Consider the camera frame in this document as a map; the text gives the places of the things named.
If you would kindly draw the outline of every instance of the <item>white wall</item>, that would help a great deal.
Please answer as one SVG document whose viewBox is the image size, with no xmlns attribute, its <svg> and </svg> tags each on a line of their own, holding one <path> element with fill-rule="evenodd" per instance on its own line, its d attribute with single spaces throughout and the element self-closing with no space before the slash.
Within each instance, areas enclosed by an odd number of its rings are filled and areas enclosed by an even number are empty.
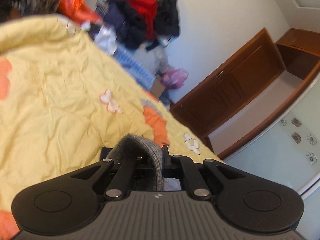
<svg viewBox="0 0 320 240">
<path fill-rule="evenodd" d="M 96 0 L 86 0 L 94 8 Z M 179 0 L 181 35 L 168 47 L 169 62 L 190 75 L 172 92 L 178 101 L 266 27 L 277 41 L 289 26 L 274 0 Z"/>
<path fill-rule="evenodd" d="M 279 124 L 225 162 L 296 191 L 303 188 L 317 174 Z"/>
<path fill-rule="evenodd" d="M 320 0 L 275 1 L 279 5 L 290 28 L 320 33 Z"/>
</svg>

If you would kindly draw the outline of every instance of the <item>wooden door frame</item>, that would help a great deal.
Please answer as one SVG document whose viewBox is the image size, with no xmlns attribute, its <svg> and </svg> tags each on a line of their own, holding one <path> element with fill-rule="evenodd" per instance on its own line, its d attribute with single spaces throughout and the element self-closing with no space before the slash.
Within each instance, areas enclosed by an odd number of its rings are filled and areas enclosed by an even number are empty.
<svg viewBox="0 0 320 240">
<path fill-rule="evenodd" d="M 243 58 L 243 54 L 245 54 L 245 58 L 242 59 L 242 61 L 244 61 L 247 57 L 249 57 L 252 54 L 252 48 L 258 49 L 260 47 L 260 44 L 265 43 L 266 41 L 267 41 L 268 45 L 270 45 L 272 55 L 276 56 L 276 59 L 279 61 L 278 63 L 279 63 L 279 66 L 282 71 L 280 71 L 277 75 L 275 75 L 259 91 L 257 91 L 254 95 L 252 95 L 246 102 L 244 102 L 241 106 L 239 106 L 230 115 L 228 115 L 226 118 L 223 118 L 217 125 L 212 127 L 210 130 L 206 131 L 203 134 L 199 134 L 199 133 L 196 133 L 196 131 L 194 131 L 192 129 L 192 127 L 189 127 L 192 130 L 192 132 L 196 136 L 198 136 L 202 140 L 202 142 L 210 150 L 212 150 L 212 145 L 210 143 L 208 135 L 210 133 L 212 133 L 214 130 L 216 130 L 218 127 L 220 127 L 222 124 L 224 124 L 231 117 L 233 117 L 236 113 L 238 113 L 246 105 L 248 105 L 254 98 L 256 98 L 265 88 L 267 88 L 285 70 L 284 64 L 283 64 L 281 57 L 280 57 L 280 54 L 279 54 L 278 50 L 276 49 L 276 46 L 274 45 L 273 41 L 271 40 L 271 38 L 268 34 L 268 31 L 265 28 L 263 28 L 261 31 L 259 31 L 250 41 L 248 41 L 244 46 L 242 46 L 238 51 L 236 51 L 230 58 L 228 58 L 218 68 L 216 68 L 211 74 L 209 74 L 200 84 L 198 84 L 196 87 L 194 87 L 188 94 L 186 94 L 183 98 L 181 98 L 177 103 L 171 105 L 170 112 L 173 114 L 173 116 L 179 122 L 184 122 L 185 124 L 188 124 L 188 121 L 183 120 L 179 116 L 179 114 L 177 114 L 175 112 L 175 109 L 180 107 L 181 104 L 188 102 L 188 100 L 190 98 L 192 98 L 194 95 L 196 95 L 199 92 L 199 90 L 201 90 L 203 87 L 208 86 L 210 84 L 210 82 L 212 82 L 212 79 L 214 79 L 219 73 L 221 73 L 226 67 L 230 66 L 233 62 L 238 61 L 239 57 Z"/>
</svg>

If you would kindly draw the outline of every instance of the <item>gray knit fabric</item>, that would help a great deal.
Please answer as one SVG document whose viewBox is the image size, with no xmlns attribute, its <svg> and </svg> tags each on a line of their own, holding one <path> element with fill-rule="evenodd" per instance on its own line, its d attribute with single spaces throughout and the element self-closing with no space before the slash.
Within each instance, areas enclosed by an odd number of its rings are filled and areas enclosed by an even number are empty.
<svg viewBox="0 0 320 240">
<path fill-rule="evenodd" d="M 156 170 L 156 176 L 147 180 L 141 181 L 137 187 L 141 190 L 156 190 L 162 191 L 164 188 L 164 179 L 162 177 L 162 151 L 159 145 L 155 142 L 139 137 L 133 134 L 127 134 L 124 136 L 118 144 L 110 151 L 108 158 L 113 159 L 115 163 L 120 163 L 124 159 L 137 156 L 148 155 L 153 161 L 153 165 Z"/>
</svg>

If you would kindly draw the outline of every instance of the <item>cabinet door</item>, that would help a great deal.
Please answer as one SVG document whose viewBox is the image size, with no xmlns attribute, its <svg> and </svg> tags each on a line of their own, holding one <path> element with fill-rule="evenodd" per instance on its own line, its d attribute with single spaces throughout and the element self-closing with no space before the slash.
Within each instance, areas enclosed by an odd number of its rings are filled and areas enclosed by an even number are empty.
<svg viewBox="0 0 320 240">
<path fill-rule="evenodd" d="M 223 74 L 171 112 L 178 121 L 199 136 L 203 134 L 202 131 L 210 130 L 222 120 L 228 119 L 243 100 L 244 94 L 235 80 Z"/>
<path fill-rule="evenodd" d="M 279 64 L 270 57 L 265 46 L 261 45 L 236 66 L 230 74 L 249 99 L 265 89 L 273 77 L 282 71 Z"/>
</svg>

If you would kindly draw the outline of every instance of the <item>yellow bedspread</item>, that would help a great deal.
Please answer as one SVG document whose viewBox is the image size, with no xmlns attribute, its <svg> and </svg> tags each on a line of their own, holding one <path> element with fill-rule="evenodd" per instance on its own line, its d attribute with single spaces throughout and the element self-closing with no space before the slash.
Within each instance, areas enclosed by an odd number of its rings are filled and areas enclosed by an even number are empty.
<svg viewBox="0 0 320 240">
<path fill-rule="evenodd" d="M 218 158 L 162 103 L 151 99 L 89 36 L 57 15 L 0 27 L 0 210 L 22 189 L 97 162 L 102 146 L 128 133 L 154 139 L 141 99 L 167 120 L 170 154 Z M 100 100 L 110 90 L 120 112 Z"/>
</svg>

